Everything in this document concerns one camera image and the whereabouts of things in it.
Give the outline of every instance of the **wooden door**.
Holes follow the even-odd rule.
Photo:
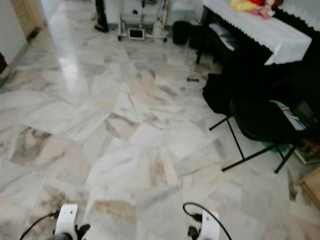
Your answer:
[[[22,31],[26,38],[36,29],[36,23],[32,11],[26,0],[11,0],[15,14],[19,20]]]

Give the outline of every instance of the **chair leg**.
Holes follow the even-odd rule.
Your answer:
[[[288,152],[288,154],[285,156],[285,158],[282,160],[282,162],[280,163],[280,165],[277,167],[277,169],[274,171],[275,174],[278,174],[279,171],[282,169],[282,167],[286,164],[286,162],[289,160],[289,158],[291,157],[291,155],[294,153],[294,151],[297,148],[297,144],[293,145],[292,148],[290,149],[290,151]]]
[[[218,127],[220,124],[222,124],[223,122],[227,121],[230,117],[227,116],[226,118],[222,119],[220,122],[218,122],[216,125],[212,126],[209,128],[209,130],[211,131],[212,129],[214,129],[215,127]]]
[[[240,165],[240,164],[243,164],[243,163],[245,163],[246,161],[249,161],[249,160],[251,160],[251,159],[253,159],[253,158],[255,158],[255,157],[257,157],[257,156],[259,156],[259,155],[261,155],[261,154],[264,154],[264,153],[270,151],[271,149],[273,149],[273,148],[275,148],[275,147],[276,147],[275,144],[274,144],[274,145],[271,145],[271,146],[268,146],[267,148],[265,148],[265,149],[263,149],[263,150],[261,150],[261,151],[258,151],[258,152],[256,152],[255,154],[252,154],[251,156],[248,156],[248,157],[244,158],[244,159],[241,160],[241,161],[238,161],[238,162],[236,162],[236,163],[234,163],[234,164],[232,164],[232,165],[230,165],[230,166],[227,166],[227,167],[225,167],[225,168],[222,168],[222,172],[225,172],[225,171],[227,171],[227,170],[229,170],[229,169],[234,168],[235,166],[238,166],[238,165]]]

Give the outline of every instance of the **white tablecloth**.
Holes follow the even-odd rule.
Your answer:
[[[312,41],[310,37],[276,18],[264,20],[250,12],[236,12],[229,2],[230,0],[203,0],[203,5],[260,45],[270,49],[273,54],[266,65],[303,59]]]

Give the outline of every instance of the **green object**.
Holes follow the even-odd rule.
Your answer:
[[[269,141],[263,141],[262,142],[262,144],[267,148],[267,147],[270,147],[271,145],[273,145],[273,143],[272,142],[269,142]],[[286,151],[286,149],[287,149],[287,145],[280,145],[280,146],[278,146],[279,147],[279,150],[280,150],[280,152],[285,152]],[[271,152],[273,152],[273,153],[277,153],[278,152],[278,150],[274,147],[274,148],[272,148],[271,150],[270,150]]]

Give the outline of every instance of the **white wall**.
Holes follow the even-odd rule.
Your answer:
[[[8,64],[27,43],[9,0],[0,0],[0,52]]]
[[[106,7],[106,16],[107,21],[109,24],[115,24],[118,22],[118,0],[104,0],[105,1],[105,7]],[[123,12],[125,13],[131,13],[133,9],[136,9],[138,13],[141,13],[141,1],[140,0],[122,0],[123,1]],[[177,20],[183,20],[184,19],[184,12],[181,11],[170,11],[172,8],[172,5],[174,2],[189,2],[194,4],[195,7],[195,15],[194,16],[188,16],[188,17],[196,17],[198,20],[201,19],[202,11],[203,11],[203,4],[202,0],[169,0],[170,6],[168,11],[168,17],[167,17],[167,25],[172,25],[173,22]],[[157,14],[158,5],[147,5],[143,9],[144,14],[151,14],[155,15]]]

